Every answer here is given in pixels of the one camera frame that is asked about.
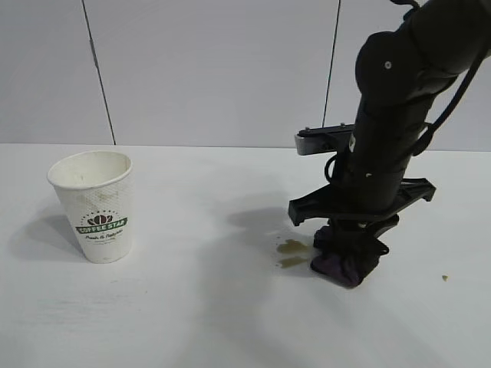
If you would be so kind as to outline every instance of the tabletop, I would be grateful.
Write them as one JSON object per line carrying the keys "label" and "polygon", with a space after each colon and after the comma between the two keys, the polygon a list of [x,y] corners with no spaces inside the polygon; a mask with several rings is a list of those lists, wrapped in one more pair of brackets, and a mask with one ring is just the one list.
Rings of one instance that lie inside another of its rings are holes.
{"label": "tabletop", "polygon": [[[46,172],[85,150],[134,164],[131,253],[81,254]],[[437,192],[383,235],[358,288],[308,262],[288,201],[328,155],[293,149],[0,145],[0,367],[483,367],[491,341],[491,153],[426,152]],[[278,251],[294,240],[300,255]]]}

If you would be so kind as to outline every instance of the liquid stain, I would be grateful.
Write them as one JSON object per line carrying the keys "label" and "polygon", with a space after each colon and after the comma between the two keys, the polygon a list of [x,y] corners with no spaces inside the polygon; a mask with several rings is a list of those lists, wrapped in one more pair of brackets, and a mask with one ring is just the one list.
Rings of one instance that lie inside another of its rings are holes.
{"label": "liquid stain", "polygon": [[297,253],[310,253],[311,247],[298,240],[287,239],[284,244],[280,244],[276,251],[282,255],[294,255]]}
{"label": "liquid stain", "polygon": [[282,259],[278,263],[282,266],[282,268],[290,268],[296,265],[301,265],[302,263],[305,263],[307,261],[308,261],[307,258],[297,256],[293,258]]}

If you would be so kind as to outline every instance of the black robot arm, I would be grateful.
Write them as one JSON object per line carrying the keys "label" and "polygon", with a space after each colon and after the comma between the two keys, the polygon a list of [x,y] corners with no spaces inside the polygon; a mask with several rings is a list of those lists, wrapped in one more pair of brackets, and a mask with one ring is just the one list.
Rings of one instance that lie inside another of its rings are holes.
{"label": "black robot arm", "polygon": [[[388,253],[377,238],[398,223],[397,213],[432,199],[435,188],[427,180],[404,179],[407,164],[427,148],[491,46],[491,0],[429,0],[421,8],[391,1],[414,8],[399,29],[373,34],[360,50],[354,124],[303,130],[296,137],[302,155],[337,153],[326,165],[329,185],[291,201],[288,213],[295,225],[328,219],[315,236],[322,254],[311,266],[349,287]],[[448,108],[427,123],[435,97],[466,70]]]}

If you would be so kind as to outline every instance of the white paper cup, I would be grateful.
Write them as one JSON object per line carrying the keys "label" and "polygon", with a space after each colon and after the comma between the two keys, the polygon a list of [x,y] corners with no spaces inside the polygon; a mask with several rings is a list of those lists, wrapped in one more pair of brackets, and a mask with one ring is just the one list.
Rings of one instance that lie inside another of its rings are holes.
{"label": "white paper cup", "polygon": [[110,263],[131,249],[131,160],[122,153],[79,153],[48,172],[85,257]]}

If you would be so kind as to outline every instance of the green label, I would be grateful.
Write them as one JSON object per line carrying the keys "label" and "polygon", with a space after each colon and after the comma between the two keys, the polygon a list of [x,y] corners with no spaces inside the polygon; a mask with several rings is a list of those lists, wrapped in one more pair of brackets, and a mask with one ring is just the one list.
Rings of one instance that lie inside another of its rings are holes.
{"label": "green label", "polygon": [[114,222],[109,222],[108,224],[95,225],[95,226],[78,226],[77,231],[80,234],[91,234],[93,232],[105,232],[107,230],[113,230],[115,228],[120,228],[128,223],[128,218],[122,218]]}

